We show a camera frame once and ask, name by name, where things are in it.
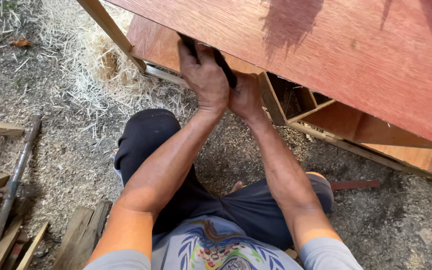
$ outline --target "black tool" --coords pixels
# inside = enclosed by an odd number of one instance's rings
[[[190,38],[187,35],[181,33],[178,34],[183,40],[184,45],[186,45],[186,47],[188,47],[189,50],[191,51],[191,54],[197,58],[198,54],[196,53],[195,40]],[[216,61],[216,64],[223,69],[224,75],[226,75],[226,79],[227,82],[229,83],[229,86],[231,88],[235,88],[236,83],[238,82],[236,75],[234,75],[228,63],[226,63],[226,60],[224,59],[224,56],[221,54],[221,52],[215,48],[213,48],[213,50],[214,50],[214,60]]]

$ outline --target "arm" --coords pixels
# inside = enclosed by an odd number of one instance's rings
[[[226,110],[229,85],[214,61],[213,49],[198,44],[195,58],[181,42],[178,47],[181,73],[196,93],[199,110],[131,176],[88,263],[122,249],[140,251],[151,259],[152,229],[159,212],[183,184],[196,155]]]
[[[230,92],[229,108],[248,125],[258,143],[269,190],[283,212],[296,249],[321,236],[341,241],[306,173],[263,111],[257,76],[236,74],[238,85]]]

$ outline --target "gray t-shirt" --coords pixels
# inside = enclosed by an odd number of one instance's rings
[[[342,242],[319,237],[300,253],[306,270],[351,269],[361,266]],[[302,268],[282,250],[247,237],[235,223],[201,216],[175,230],[153,236],[152,262],[141,252],[117,250],[91,262],[84,270],[293,270]]]

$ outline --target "knee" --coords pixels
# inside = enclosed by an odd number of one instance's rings
[[[152,131],[162,134],[175,134],[181,129],[172,112],[163,108],[147,108],[135,113],[126,123],[124,133],[131,134]]]
[[[334,203],[333,190],[326,178],[317,172],[307,172],[312,188],[321,203],[322,210],[327,214],[331,211]]]

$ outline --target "man's left hand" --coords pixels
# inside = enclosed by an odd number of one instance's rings
[[[198,57],[179,40],[180,69],[183,78],[195,92],[199,108],[221,116],[228,107],[230,86],[223,72],[215,62],[214,49],[195,44]]]

